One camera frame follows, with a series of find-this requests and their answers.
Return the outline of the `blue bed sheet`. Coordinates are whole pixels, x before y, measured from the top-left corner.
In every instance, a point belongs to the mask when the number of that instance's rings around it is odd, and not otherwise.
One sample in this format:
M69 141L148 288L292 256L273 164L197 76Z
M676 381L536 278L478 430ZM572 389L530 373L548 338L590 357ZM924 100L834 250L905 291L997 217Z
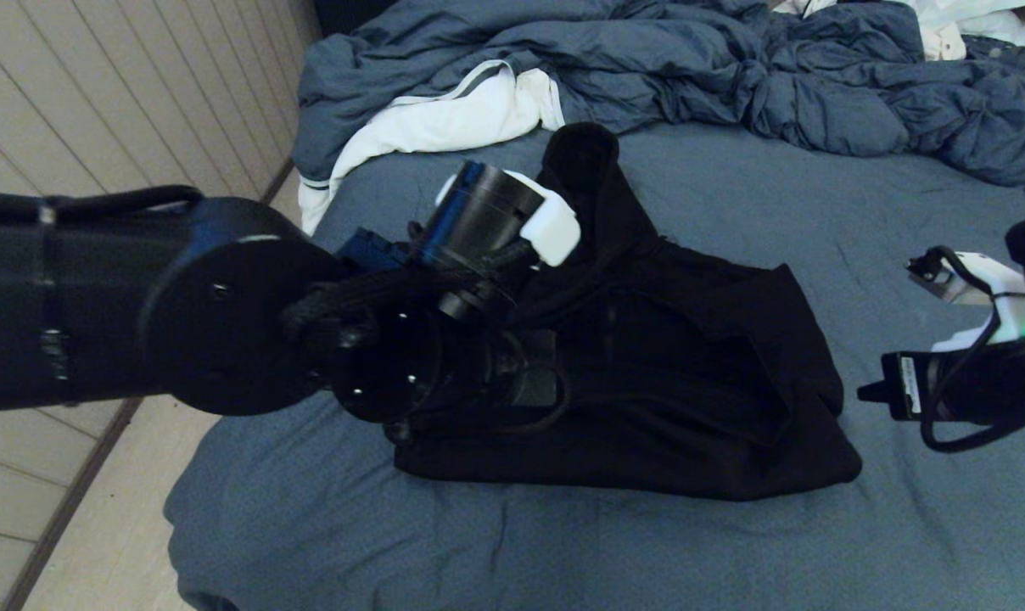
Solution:
M853 483L764 502L428 482L322 392L203 438L165 503L179 590L229 611L1025 611L1025 430L939 455L858 402L881 353L983 323L904 266L935 244L1008 261L1025 188L928 156L861 159L734 126L619 137L660 232L792 268L846 388Z

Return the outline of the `black zip hoodie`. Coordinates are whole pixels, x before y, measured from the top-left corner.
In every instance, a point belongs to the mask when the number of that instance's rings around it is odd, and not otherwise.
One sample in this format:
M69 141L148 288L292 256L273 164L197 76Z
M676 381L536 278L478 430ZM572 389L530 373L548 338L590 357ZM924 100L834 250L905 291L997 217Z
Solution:
M551 330L571 399L493 417L413 418L394 465L445 482L570 485L753 502L853 482L843 383L791 268L740 266L665 238L616 135L559 128L537 181L582 239L521 283L504 316Z

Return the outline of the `cream rumpled garment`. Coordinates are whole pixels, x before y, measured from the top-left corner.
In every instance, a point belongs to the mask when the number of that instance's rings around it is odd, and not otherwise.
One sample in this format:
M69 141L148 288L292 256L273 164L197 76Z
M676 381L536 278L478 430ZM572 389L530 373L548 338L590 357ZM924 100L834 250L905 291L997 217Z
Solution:
M772 11L794 15L799 19L807 19L816 12L846 3L908 5L916 15L917 27L922 37L924 57L927 62L963 59L967 55L958 25L955 22L937 21L934 0L767 0Z

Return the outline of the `white pillow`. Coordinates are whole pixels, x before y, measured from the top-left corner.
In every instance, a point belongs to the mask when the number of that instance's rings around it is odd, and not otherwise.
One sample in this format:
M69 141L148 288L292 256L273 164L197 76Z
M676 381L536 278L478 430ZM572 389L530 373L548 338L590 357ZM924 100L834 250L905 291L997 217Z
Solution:
M1025 0L900 0L916 12L922 30L950 30L1025 47L1025 22L1017 15Z

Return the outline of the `white garment with grey stripe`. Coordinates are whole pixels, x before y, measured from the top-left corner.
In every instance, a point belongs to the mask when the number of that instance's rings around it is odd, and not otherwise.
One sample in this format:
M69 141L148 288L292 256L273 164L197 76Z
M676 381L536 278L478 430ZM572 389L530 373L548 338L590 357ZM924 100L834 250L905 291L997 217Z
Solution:
M482 62L441 96L393 99L350 136L329 178L300 179L300 228L315 232L347 174L378 156L479 149L564 124L551 75L540 67L517 72L505 59Z

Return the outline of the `black headboard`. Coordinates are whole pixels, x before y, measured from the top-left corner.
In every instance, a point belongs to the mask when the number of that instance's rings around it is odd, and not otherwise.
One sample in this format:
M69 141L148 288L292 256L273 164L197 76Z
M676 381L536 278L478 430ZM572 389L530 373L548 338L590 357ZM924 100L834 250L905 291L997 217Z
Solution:
M350 34L387 12L399 0L311 0L322 37Z

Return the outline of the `rumpled blue duvet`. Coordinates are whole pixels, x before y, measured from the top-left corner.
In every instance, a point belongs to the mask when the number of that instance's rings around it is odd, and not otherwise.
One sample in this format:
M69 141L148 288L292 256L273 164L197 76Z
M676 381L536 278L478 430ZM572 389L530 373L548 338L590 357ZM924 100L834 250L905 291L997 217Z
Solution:
M927 62L902 3L799 17L761 0L400 0L308 48L293 161L325 181L395 98L502 59L550 75L564 120L614 134L703 121L826 154L927 154L1024 186L1025 48L991 57L998 46Z

